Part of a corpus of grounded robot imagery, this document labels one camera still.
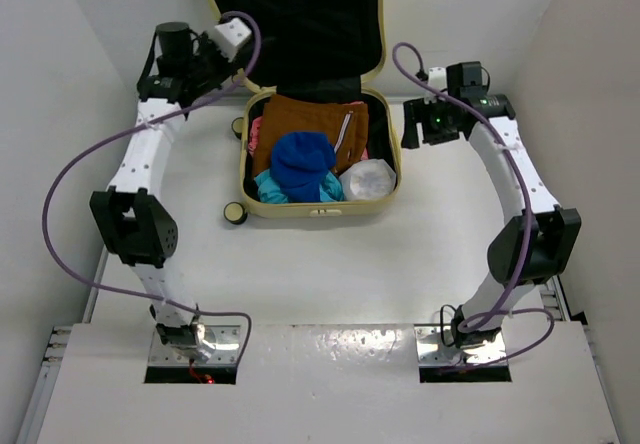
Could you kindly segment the brown shorts with stripe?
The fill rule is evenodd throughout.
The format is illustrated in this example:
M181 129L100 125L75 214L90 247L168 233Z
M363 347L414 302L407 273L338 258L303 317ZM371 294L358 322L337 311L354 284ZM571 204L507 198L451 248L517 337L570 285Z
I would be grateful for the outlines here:
M253 177L270 166L272 148L291 132L324 133L336 152L333 171L337 174L361 161L367 148L369 113L365 103L319 104L274 94L265 104L261 116L259 143L252 157Z

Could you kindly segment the pink printed garment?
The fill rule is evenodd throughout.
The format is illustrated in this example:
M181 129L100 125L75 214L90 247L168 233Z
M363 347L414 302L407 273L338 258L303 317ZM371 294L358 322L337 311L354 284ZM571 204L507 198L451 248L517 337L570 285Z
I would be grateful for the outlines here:
M353 103L349 103L349 104L345 104L345 105L355 105L355 104L361 104L364 103L363 101L354 101ZM260 134L260 127L261 127L261 123L262 123L263 117L259 116L256 117L251 124L251 129L249 132L249 139L248 139L248 143L247 143L247 150L248 153L251 157L254 156L255 150L258 146L259 143L259 134ZM369 155L368 155L368 151L365 147L360 160L364 161L364 160L368 160L369 159Z

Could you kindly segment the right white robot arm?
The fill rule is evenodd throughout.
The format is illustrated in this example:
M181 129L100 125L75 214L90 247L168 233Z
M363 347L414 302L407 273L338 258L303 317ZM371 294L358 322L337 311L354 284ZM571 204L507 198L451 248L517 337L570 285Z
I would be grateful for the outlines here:
M562 273L582 220L543 184L521 139L515 110L489 91L478 61L420 69L426 94L404 102L401 145L444 144L465 138L480 157L501 205L504 226L487 249L488 274L460 305L444 344L458 349L491 342L518 302Z

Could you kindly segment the dark blue cloth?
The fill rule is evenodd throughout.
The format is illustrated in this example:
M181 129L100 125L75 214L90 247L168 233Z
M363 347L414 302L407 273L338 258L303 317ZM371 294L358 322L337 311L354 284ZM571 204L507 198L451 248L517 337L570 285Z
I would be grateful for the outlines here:
M334 146L322 132L291 132L281 137L271 151L270 175L293 203L337 200Z

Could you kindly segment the white plastic-wrapped package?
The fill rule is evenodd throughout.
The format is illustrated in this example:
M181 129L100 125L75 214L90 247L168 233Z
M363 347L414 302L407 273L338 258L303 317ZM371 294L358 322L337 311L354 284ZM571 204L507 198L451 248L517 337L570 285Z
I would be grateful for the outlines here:
M384 159L368 159L347 169L339 181L347 201L373 201L395 190L397 176Z

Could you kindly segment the cream yellow hard-shell suitcase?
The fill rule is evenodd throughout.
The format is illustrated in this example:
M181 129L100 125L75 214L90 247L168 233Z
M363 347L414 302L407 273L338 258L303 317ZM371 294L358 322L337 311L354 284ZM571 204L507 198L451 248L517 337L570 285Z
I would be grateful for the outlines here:
M261 117L269 98L284 94L317 103L351 103L367 106L367 157L384 161L401 172L400 145L385 97L370 87L385 64L383 0L207 0L216 17L242 11L253 17L262 33L256 67L235 77L253 97L243 116L232 122L241 142L239 182L241 200L223 211L232 224L249 215L269 219L362 216L391 205L400 182L379 199L334 203L270 204L260 200L252 177L255 157L249 152L254 121Z

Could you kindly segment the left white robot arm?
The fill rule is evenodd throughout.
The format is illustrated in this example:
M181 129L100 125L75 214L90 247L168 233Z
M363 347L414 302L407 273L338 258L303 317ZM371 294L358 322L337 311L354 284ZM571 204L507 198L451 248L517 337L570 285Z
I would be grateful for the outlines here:
M137 130L107 189L90 198L108 252L132 270L151 302L160 342L190 362L212 357L215 336L172 260L178 225L161 202L161 184L189 106L236 72L233 60L250 38L239 18L202 34L184 22L157 25L136 85Z

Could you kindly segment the light blue t-shirt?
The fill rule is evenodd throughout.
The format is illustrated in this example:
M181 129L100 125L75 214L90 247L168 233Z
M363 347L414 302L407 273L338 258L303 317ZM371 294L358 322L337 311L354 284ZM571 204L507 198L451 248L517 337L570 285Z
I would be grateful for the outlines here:
M325 203L346 200L341 182L331 172L319 181L298 187L285 187L271 176L269 170L260 173L254 182L257 185L259 200L267 204Z

